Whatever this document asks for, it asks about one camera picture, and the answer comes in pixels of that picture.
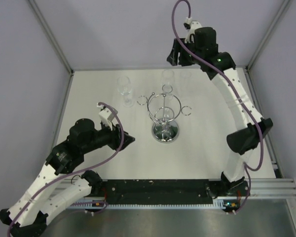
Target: white wall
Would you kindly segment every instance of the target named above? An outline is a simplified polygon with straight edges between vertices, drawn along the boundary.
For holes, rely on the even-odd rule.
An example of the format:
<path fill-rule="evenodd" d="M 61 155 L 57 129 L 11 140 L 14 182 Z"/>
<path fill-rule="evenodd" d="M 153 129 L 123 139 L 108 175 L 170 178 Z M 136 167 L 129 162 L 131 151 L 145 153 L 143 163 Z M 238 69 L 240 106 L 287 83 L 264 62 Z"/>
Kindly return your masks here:
<path fill-rule="evenodd" d="M 296 0 L 252 71 L 286 177 L 296 181 Z"/>
<path fill-rule="evenodd" d="M 192 17 L 213 27 L 221 51 L 247 65 L 283 0 L 190 0 Z M 176 0 L 37 0 L 74 69 L 170 66 Z M 182 37 L 183 2 L 176 26 Z"/>
<path fill-rule="evenodd" d="M 68 79 L 26 1 L 0 0 L 0 210 L 39 172 Z"/>

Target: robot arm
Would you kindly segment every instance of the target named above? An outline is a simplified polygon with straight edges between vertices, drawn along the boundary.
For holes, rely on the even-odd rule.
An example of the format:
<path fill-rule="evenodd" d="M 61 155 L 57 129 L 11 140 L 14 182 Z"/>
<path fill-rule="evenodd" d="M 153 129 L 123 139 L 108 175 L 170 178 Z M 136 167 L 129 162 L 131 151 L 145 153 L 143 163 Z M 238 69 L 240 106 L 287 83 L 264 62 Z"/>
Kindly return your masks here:
<path fill-rule="evenodd" d="M 242 103 L 249 108 L 251 115 L 258 122 L 263 138 L 269 132 L 273 123 L 270 118 L 264 119 L 251 102 L 239 80 L 236 65 L 230 54 L 227 52 L 218 52 L 216 31 L 211 27 L 202 27 L 199 22 L 193 21 L 192 18 L 187 18 L 184 26 L 188 30 L 188 34 L 186 38 L 181 38 L 180 41 L 195 55 L 224 72 L 230 78 L 230 83 L 238 91 L 241 99 L 240 102 L 229 82 L 215 70 L 193 58 L 182 48 L 178 40 L 174 39 L 172 51 L 167 61 L 172 66 L 198 64 L 224 97 L 235 120 L 237 130 L 229 134 L 226 138 L 232 151 L 229 154 L 227 166 L 222 173 L 222 180 L 228 182 L 228 187 L 232 188 L 243 180 L 243 161 L 247 161 L 248 159 L 248 154 L 245 154 L 245 152 L 256 148 L 259 144 L 258 131 L 251 118 L 243 110 Z"/>
<path fill-rule="evenodd" d="M 0 211 L 1 221 L 10 225 L 25 204 L 30 202 L 11 229 L 14 237 L 37 237 L 41 235 L 46 226 L 61 211 L 96 189 L 95 186 L 99 183 L 99 176 L 93 171 L 86 171 L 81 179 L 57 196 L 50 198 L 50 195 L 61 181 L 48 186 L 34 200 L 31 200 L 31 197 L 48 183 L 55 181 L 60 176 L 72 173 L 78 165 L 84 162 L 86 153 L 105 145 L 108 145 L 113 150 L 119 147 L 121 131 L 119 125 L 112 125 L 111 121 L 114 116 L 108 108 L 102 108 L 99 116 L 102 121 L 101 130 L 96 130 L 94 122 L 90 119 L 78 120 L 70 128 L 66 141 L 52 149 L 39 175 L 20 200 L 9 209 Z M 121 150 L 134 141 L 135 138 L 124 132 L 124 142 Z"/>

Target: black joint housing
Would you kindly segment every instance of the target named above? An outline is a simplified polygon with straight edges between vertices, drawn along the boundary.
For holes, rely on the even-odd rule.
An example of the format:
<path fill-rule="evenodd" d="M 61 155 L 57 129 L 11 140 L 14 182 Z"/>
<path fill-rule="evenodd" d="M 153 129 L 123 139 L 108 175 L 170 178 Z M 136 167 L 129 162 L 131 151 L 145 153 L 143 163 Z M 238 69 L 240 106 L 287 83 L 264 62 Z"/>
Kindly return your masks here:
<path fill-rule="evenodd" d="M 55 174 L 69 174 L 84 162 L 84 155 L 103 146 L 109 146 L 116 150 L 121 141 L 120 127 L 109 127 L 101 125 L 102 129 L 97 131 L 94 122 L 87 118 L 79 119 L 73 127 L 70 128 L 69 136 L 66 141 L 55 146 L 46 159 L 45 165 L 51 165 L 55 169 Z M 124 143 L 122 149 L 125 149 L 135 138 L 124 132 Z"/>
<path fill-rule="evenodd" d="M 190 35 L 189 43 L 185 43 L 184 38 L 181 38 L 180 40 L 192 53 L 207 63 L 215 66 L 220 71 L 236 68 L 236 64 L 229 53 L 218 52 L 216 31 L 213 28 L 202 27 L 196 29 L 194 34 Z M 210 80 L 217 75 L 217 72 L 211 67 L 205 65 L 186 52 L 177 39 L 174 39 L 171 53 L 167 57 L 167 62 L 169 62 L 172 66 L 181 65 L 182 67 L 197 64 L 201 67 L 202 71 L 207 73 Z"/>
<path fill-rule="evenodd" d="M 273 126 L 273 122 L 270 118 L 268 118 L 262 119 L 258 124 L 264 138 Z M 256 148 L 259 142 L 258 130 L 256 126 L 251 123 L 248 124 L 247 128 L 241 129 L 227 136 L 227 143 L 230 149 L 240 155 L 243 155 L 248 150 Z"/>
<path fill-rule="evenodd" d="M 0 220 L 6 225 L 10 225 L 12 220 L 9 217 L 8 209 L 0 211 Z M 43 214 L 41 211 L 37 214 L 33 224 L 20 227 L 20 223 L 16 222 L 11 228 L 11 235 L 13 237 L 39 237 L 47 228 L 46 218 L 48 214 Z"/>
<path fill-rule="evenodd" d="M 10 218 L 10 212 L 8 211 L 8 209 L 2 209 L 0 211 L 0 220 L 5 225 L 9 226 L 11 224 L 12 220 Z"/>
<path fill-rule="evenodd" d="M 93 170 L 87 170 L 84 174 L 82 174 L 81 179 L 85 179 L 89 182 L 89 186 L 92 187 L 92 195 L 96 195 L 99 193 L 102 187 L 102 179 L 98 173 L 94 172 Z"/>

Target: white table surface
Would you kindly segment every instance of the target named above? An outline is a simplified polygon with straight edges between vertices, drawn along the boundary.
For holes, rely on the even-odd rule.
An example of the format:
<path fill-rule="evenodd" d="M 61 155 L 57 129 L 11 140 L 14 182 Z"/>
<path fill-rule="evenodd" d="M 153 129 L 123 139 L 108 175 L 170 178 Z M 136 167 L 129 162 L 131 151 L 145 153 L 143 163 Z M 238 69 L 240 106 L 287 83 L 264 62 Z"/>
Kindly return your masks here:
<path fill-rule="evenodd" d="M 189 81 L 180 78 L 180 72 L 189 70 Z M 122 104 L 116 79 L 130 78 L 134 99 L 161 92 L 163 70 L 80 71 L 74 73 L 58 142 L 66 139 L 69 129 L 81 118 L 94 121 L 100 129 L 98 102 L 105 102 L 118 110 L 124 130 L 136 141 L 113 160 L 95 169 L 103 179 L 215 179 L 220 178 L 230 149 L 226 136 L 235 131 L 234 120 L 220 92 L 200 69 L 173 69 L 176 83 L 173 93 L 182 105 L 192 107 L 188 117 L 180 115 L 176 121 L 180 134 L 171 144 L 156 141 L 151 134 L 153 122 L 146 106 L 135 102 L 131 108 Z M 241 82 L 249 93 L 242 69 L 237 69 Z M 271 159 L 265 147 L 264 162 L 252 178 L 275 178 Z M 107 159 L 114 151 L 103 147 L 85 155 L 85 162 L 76 170 L 95 165 Z M 259 162 L 259 146 L 253 151 L 249 165 Z"/>

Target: purple cable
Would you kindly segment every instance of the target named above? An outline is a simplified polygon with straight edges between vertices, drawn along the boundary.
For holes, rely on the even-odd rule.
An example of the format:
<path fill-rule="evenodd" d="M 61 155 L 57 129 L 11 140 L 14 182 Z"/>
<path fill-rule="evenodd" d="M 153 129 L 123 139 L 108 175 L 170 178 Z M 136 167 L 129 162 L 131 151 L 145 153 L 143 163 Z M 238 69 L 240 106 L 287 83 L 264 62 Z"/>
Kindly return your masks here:
<path fill-rule="evenodd" d="M 109 105 L 107 105 L 107 104 L 105 104 L 105 103 L 103 103 L 103 102 L 99 102 L 98 105 L 103 105 L 103 106 L 107 107 L 107 108 L 112 112 L 112 114 L 114 115 L 114 117 L 116 118 L 116 120 L 117 120 L 117 122 L 118 122 L 118 124 L 119 124 L 119 126 L 120 126 L 121 142 L 120 142 L 119 147 L 117 148 L 117 150 L 116 150 L 116 151 L 114 152 L 114 154 L 111 155 L 109 158 L 107 158 L 106 160 L 104 160 L 104 161 L 102 161 L 102 162 L 100 162 L 100 163 L 98 163 L 98 164 L 96 164 L 96 165 L 93 165 L 93 166 L 90 166 L 90 167 L 88 167 L 88 168 L 85 168 L 85 169 L 82 169 L 82 170 L 78 170 L 78 171 L 75 171 L 75 172 L 73 172 L 73 173 L 66 174 L 66 175 L 64 175 L 64 176 L 61 176 L 61 177 L 58 177 L 58 178 L 54 179 L 53 181 L 51 181 L 50 183 L 48 183 L 47 185 L 45 185 L 44 187 L 42 187 L 41 189 L 39 189 L 39 190 L 38 190 L 38 191 L 37 191 L 37 192 L 31 197 L 31 200 L 34 200 L 34 199 L 35 199 L 35 198 L 36 198 L 36 197 L 37 197 L 37 196 L 38 196 L 38 195 L 39 195 L 44 189 L 46 189 L 47 187 L 53 185 L 54 183 L 56 183 L 56 182 L 58 182 L 58 181 L 60 181 L 60 180 L 62 180 L 62 179 L 65 179 L 65 178 L 68 178 L 68 177 L 70 177 L 70 176 L 73 176 L 73 175 L 76 175 L 76 174 L 79 174 L 79 173 L 85 172 L 85 171 L 90 170 L 90 169 L 94 169 L 94 168 L 96 168 L 96 167 L 99 167 L 99 166 L 102 165 L 102 164 L 107 163 L 108 161 L 110 161 L 111 159 L 113 159 L 113 158 L 117 155 L 117 153 L 122 149 L 122 146 L 123 146 L 123 143 L 124 143 L 124 129 L 123 129 L 123 126 L 122 126 L 121 121 L 119 120 L 117 114 L 115 113 L 114 109 L 113 109 L 111 106 L 109 106 Z M 26 209 L 29 205 L 30 205 L 30 202 L 28 201 L 28 202 L 24 205 L 24 207 L 20 210 L 20 212 L 15 216 L 15 218 L 12 220 L 11 224 L 9 225 L 8 231 L 7 231 L 7 237 L 11 237 L 10 232 L 11 232 L 12 226 L 14 225 L 14 223 L 17 221 L 17 219 L 21 216 L 21 214 L 25 211 L 25 209 Z"/>
<path fill-rule="evenodd" d="M 228 84 L 230 85 L 233 93 L 236 95 L 237 97 L 237 100 L 241 103 L 241 106 L 243 107 L 243 109 L 247 112 L 247 114 L 249 115 L 249 117 L 252 119 L 253 123 L 255 124 L 256 128 L 257 128 L 257 131 L 258 131 L 258 134 L 259 134 L 259 140 L 260 140 L 260 160 L 259 160 L 259 164 L 256 168 L 251 168 L 250 166 L 248 166 L 247 163 L 244 162 L 244 169 L 248 175 L 248 179 L 249 179 L 249 188 L 247 190 L 247 194 L 246 194 L 246 197 L 242 203 L 242 205 L 239 207 L 239 209 L 236 211 L 236 213 L 238 213 L 238 211 L 242 208 L 242 206 L 247 202 L 247 199 L 250 195 L 250 190 L 251 190 L 251 178 L 250 178 L 250 175 L 249 175 L 249 172 L 248 172 L 248 169 L 251 170 L 251 171 L 258 171 L 261 166 L 262 166 L 262 163 L 263 163 L 263 136 L 262 136 L 262 131 L 261 131 L 261 128 L 258 124 L 258 122 L 256 121 L 256 119 L 253 117 L 253 115 L 251 114 L 250 110 L 247 108 L 247 106 L 243 103 L 242 99 L 240 98 L 236 88 L 234 87 L 234 85 L 232 84 L 231 80 L 221 71 L 219 70 L 218 68 L 216 68 L 215 66 L 213 66 L 212 64 L 206 62 L 204 59 L 198 57 L 197 55 L 195 55 L 192 51 L 190 51 L 185 45 L 184 43 L 180 40 L 180 37 L 176 31 L 176 27 L 175 27 L 175 24 L 174 24 L 174 15 L 175 15 L 175 11 L 177 9 L 177 6 L 179 5 L 180 2 L 186 2 L 187 3 L 187 6 L 188 6 L 188 17 L 190 18 L 191 17 L 191 5 L 190 3 L 188 2 L 188 0 L 178 0 L 176 2 L 176 4 L 174 5 L 173 7 L 173 10 L 172 10 L 172 29 L 173 29 L 173 32 L 174 32 L 174 35 L 176 36 L 179 44 L 181 45 L 181 47 L 186 51 L 188 52 L 193 58 L 195 58 L 196 60 L 202 62 L 203 64 L 205 64 L 206 66 L 210 67 L 211 69 L 213 69 L 214 71 L 216 71 L 218 74 L 220 74 L 227 82 Z"/>

